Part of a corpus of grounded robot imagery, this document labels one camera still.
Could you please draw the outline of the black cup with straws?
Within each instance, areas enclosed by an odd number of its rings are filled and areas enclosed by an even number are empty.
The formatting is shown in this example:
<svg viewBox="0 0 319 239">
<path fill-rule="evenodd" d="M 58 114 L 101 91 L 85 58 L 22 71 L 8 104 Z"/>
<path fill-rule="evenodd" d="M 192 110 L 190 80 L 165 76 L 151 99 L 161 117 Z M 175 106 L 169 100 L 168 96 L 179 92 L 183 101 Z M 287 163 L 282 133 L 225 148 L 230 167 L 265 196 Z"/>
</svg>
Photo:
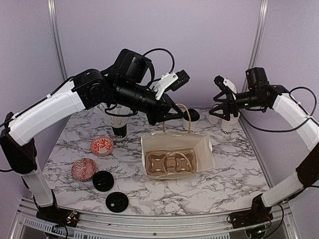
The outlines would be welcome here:
<svg viewBox="0 0 319 239">
<path fill-rule="evenodd" d="M 103 116 L 111 126 L 116 139 L 125 139 L 127 137 L 127 121 L 130 117 L 129 115 L 132 114 L 131 109 L 122 105 L 111 105 L 111 109 L 105 111 L 107 108 L 105 103 L 100 104 Z"/>
</svg>

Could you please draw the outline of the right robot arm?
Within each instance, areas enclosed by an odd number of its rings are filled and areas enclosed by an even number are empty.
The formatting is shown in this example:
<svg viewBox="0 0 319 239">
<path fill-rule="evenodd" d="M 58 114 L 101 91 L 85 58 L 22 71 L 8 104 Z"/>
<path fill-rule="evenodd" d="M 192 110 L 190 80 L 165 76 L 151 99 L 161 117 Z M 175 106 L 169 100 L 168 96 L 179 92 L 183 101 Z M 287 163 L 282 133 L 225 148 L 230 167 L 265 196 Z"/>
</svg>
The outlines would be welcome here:
<svg viewBox="0 0 319 239">
<path fill-rule="evenodd" d="M 215 85 L 220 93 L 213 99 L 219 105 L 209 114 L 229 121 L 232 116 L 241 115 L 241 109 L 265 112 L 272 109 L 296 131 L 305 143 L 309 154 L 295 169 L 295 172 L 256 197 L 247 219 L 259 222 L 266 215 L 266 208 L 271 208 L 296 193 L 311 187 L 319 179 L 319 123 L 312 113 L 307 113 L 301 103 L 282 85 L 271 85 L 264 68 L 255 67 L 246 70 L 248 91 L 237 93 L 234 84 L 227 78 L 216 76 Z"/>
</svg>

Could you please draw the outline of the white paper coffee cup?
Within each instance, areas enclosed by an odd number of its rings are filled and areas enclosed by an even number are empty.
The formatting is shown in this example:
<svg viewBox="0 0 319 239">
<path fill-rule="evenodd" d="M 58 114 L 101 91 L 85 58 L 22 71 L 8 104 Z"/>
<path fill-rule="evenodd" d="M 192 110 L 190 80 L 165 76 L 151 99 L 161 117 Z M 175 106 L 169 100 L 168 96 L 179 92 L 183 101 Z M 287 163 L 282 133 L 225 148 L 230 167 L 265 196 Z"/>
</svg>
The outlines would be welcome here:
<svg viewBox="0 0 319 239">
<path fill-rule="evenodd" d="M 183 131 L 185 132 L 196 132 L 198 121 L 191 121 L 183 119 Z"/>
</svg>

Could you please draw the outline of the cream paper bag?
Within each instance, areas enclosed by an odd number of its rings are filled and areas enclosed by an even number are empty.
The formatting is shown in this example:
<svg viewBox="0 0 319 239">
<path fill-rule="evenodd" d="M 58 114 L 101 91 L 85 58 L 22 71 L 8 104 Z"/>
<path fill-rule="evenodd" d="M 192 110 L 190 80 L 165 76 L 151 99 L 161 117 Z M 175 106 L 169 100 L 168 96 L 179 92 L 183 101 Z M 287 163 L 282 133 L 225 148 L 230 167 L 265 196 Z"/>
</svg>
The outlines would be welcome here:
<svg viewBox="0 0 319 239">
<path fill-rule="evenodd" d="M 209 134 L 190 131 L 161 131 L 141 137 L 144 174 L 153 179 L 170 180 L 187 177 L 215 167 Z"/>
</svg>

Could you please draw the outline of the black cup lid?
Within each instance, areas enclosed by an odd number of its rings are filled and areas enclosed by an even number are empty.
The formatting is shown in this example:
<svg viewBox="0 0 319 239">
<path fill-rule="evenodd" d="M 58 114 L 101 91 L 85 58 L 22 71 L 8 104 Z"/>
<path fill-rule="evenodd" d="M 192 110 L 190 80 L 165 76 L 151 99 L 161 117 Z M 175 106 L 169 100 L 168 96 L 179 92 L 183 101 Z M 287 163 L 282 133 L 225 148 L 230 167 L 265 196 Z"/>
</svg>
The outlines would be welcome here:
<svg viewBox="0 0 319 239">
<path fill-rule="evenodd" d="M 183 114 L 183 118 L 186 121 L 189 121 L 189 117 L 188 116 L 190 116 L 191 122 L 195 122 L 195 121 L 198 121 L 200 119 L 200 114 L 195 109 L 188 109 L 188 111 L 185 111 L 184 114 Z"/>
</svg>

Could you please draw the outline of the aluminium front rail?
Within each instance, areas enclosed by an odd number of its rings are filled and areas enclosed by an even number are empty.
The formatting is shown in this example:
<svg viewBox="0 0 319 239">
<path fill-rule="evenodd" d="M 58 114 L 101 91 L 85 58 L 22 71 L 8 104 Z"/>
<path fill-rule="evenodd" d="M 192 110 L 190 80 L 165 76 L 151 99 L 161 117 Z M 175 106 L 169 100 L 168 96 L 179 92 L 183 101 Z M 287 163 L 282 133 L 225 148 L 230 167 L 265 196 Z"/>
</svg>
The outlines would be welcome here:
<svg viewBox="0 0 319 239">
<path fill-rule="evenodd" d="M 36 217 L 31 199 L 23 198 L 9 232 L 10 239 L 251 239 L 258 231 L 266 239 L 298 239 L 288 204 L 273 208 L 273 220 L 233 228 L 227 213 L 188 216 L 141 216 L 79 211 L 75 227 L 58 227 Z"/>
</svg>

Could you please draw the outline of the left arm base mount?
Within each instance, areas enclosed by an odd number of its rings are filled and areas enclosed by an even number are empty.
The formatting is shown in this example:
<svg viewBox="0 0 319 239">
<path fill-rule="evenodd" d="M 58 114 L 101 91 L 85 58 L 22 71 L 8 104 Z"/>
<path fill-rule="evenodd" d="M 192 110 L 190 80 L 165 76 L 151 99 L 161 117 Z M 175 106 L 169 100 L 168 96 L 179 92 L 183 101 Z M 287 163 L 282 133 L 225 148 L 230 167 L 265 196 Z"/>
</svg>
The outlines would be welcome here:
<svg viewBox="0 0 319 239">
<path fill-rule="evenodd" d="M 41 207 L 38 205 L 33 196 L 34 204 L 37 207 L 36 217 L 52 223 L 59 223 L 62 226 L 76 227 L 78 224 L 79 212 L 77 210 L 69 210 L 57 206 L 57 201 L 53 190 L 51 190 L 53 197 L 53 205 L 48 207 Z"/>
</svg>

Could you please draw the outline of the brown cardboard cup carrier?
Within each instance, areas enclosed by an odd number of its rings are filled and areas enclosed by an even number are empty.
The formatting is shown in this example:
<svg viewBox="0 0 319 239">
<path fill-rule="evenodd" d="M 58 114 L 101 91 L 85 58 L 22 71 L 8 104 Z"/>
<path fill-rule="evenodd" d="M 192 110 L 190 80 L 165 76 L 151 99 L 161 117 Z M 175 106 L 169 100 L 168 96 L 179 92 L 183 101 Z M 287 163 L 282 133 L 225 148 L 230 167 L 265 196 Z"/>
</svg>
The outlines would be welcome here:
<svg viewBox="0 0 319 239">
<path fill-rule="evenodd" d="M 145 156 L 146 173 L 160 177 L 171 174 L 195 173 L 197 159 L 193 151 L 150 151 Z"/>
</svg>

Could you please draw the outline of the red patterned bowl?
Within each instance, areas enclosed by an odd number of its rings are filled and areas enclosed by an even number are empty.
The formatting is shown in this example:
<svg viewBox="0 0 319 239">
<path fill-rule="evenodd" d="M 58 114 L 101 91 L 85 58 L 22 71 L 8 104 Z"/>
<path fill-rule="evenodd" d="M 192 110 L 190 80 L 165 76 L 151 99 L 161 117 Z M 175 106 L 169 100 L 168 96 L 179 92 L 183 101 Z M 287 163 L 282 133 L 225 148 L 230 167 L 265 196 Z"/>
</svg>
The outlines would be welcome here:
<svg viewBox="0 0 319 239">
<path fill-rule="evenodd" d="M 72 177 L 76 181 L 88 181 L 97 172 L 97 165 L 93 159 L 81 158 L 75 161 L 71 168 Z"/>
</svg>

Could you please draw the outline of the aluminium post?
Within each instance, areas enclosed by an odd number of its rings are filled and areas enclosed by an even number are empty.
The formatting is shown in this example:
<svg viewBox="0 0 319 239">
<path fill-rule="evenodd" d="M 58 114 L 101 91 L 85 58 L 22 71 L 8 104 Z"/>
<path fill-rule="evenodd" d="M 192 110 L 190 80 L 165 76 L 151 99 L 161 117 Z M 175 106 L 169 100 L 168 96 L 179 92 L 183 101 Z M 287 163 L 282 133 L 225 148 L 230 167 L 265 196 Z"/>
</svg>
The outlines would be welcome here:
<svg viewBox="0 0 319 239">
<path fill-rule="evenodd" d="M 261 50 L 265 26 L 266 26 L 268 8 L 269 8 L 269 0 L 261 0 L 255 38 L 253 42 L 251 57 L 248 64 L 249 69 L 255 66 L 259 52 Z"/>
<path fill-rule="evenodd" d="M 59 34 L 59 28 L 58 28 L 58 20 L 56 15 L 56 7 L 55 7 L 55 0 L 48 0 L 47 1 L 48 6 L 48 15 L 49 15 L 49 22 L 51 26 L 51 32 L 53 36 L 53 42 L 55 47 L 55 52 L 57 56 L 58 66 L 61 72 L 61 76 L 63 79 L 67 79 L 67 71 L 62 51 L 62 45 L 60 41 L 60 34 Z"/>
</svg>

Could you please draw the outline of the red floral bowl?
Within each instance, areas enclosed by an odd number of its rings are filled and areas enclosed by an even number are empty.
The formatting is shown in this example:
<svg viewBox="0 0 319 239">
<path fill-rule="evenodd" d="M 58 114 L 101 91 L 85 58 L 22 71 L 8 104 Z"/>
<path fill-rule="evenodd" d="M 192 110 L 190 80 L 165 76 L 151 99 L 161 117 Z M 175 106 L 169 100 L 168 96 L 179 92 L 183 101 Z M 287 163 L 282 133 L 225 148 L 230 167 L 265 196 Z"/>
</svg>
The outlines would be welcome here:
<svg viewBox="0 0 319 239">
<path fill-rule="evenodd" d="M 97 156 L 107 156 L 111 153 L 114 147 L 114 142 L 107 136 L 102 136 L 94 139 L 91 143 L 91 151 Z"/>
</svg>

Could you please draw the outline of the left aluminium post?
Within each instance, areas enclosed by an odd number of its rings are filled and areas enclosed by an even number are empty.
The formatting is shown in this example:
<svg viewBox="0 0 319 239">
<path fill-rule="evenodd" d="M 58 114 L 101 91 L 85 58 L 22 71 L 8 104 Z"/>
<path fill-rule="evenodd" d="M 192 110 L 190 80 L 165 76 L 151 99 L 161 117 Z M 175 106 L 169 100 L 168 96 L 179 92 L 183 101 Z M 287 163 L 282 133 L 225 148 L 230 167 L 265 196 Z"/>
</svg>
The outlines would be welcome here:
<svg viewBox="0 0 319 239">
<path fill-rule="evenodd" d="M 56 7 L 55 7 L 55 0 L 48 0 L 47 1 L 48 6 L 48 15 L 49 15 L 49 22 L 51 26 L 51 32 L 53 36 L 53 42 L 55 47 L 55 52 L 57 56 L 58 66 L 61 72 L 61 76 L 63 79 L 67 79 L 67 71 L 62 51 L 62 45 L 60 41 L 60 34 L 59 34 L 59 28 L 58 28 L 58 20 L 56 15 Z"/>
</svg>

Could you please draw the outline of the stack of black lids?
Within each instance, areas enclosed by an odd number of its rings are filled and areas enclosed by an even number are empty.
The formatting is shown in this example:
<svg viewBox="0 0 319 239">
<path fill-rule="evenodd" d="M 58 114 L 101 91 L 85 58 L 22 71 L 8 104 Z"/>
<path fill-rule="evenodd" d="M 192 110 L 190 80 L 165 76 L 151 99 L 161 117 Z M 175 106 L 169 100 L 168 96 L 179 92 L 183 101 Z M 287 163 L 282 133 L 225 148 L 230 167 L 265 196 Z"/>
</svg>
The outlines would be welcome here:
<svg viewBox="0 0 319 239">
<path fill-rule="evenodd" d="M 114 186 L 114 177 L 108 171 L 99 171 L 92 178 L 95 189 L 100 192 L 107 192 Z"/>
</svg>

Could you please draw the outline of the loose black lid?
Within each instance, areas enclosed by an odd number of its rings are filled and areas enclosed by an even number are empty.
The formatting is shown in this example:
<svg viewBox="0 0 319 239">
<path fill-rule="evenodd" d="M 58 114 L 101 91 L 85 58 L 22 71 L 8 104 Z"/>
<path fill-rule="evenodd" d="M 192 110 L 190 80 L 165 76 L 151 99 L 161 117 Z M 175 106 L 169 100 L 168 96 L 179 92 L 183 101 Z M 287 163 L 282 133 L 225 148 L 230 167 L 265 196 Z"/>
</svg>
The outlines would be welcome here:
<svg viewBox="0 0 319 239">
<path fill-rule="evenodd" d="M 106 207 L 114 213 L 123 212 L 129 205 L 129 198 L 122 192 L 113 192 L 105 200 Z"/>
</svg>

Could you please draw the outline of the right aluminium post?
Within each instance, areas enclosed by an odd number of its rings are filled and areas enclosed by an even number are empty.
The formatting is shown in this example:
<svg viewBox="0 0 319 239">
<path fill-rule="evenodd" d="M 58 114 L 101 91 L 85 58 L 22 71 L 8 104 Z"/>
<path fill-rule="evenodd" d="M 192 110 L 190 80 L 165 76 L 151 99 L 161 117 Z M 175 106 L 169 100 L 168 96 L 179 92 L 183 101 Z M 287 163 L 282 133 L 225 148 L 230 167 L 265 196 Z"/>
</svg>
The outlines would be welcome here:
<svg viewBox="0 0 319 239">
<path fill-rule="evenodd" d="M 261 0 L 255 38 L 253 42 L 251 57 L 248 64 L 249 69 L 255 66 L 259 52 L 261 50 L 265 26 L 266 26 L 268 8 L 269 8 L 269 0 Z"/>
</svg>

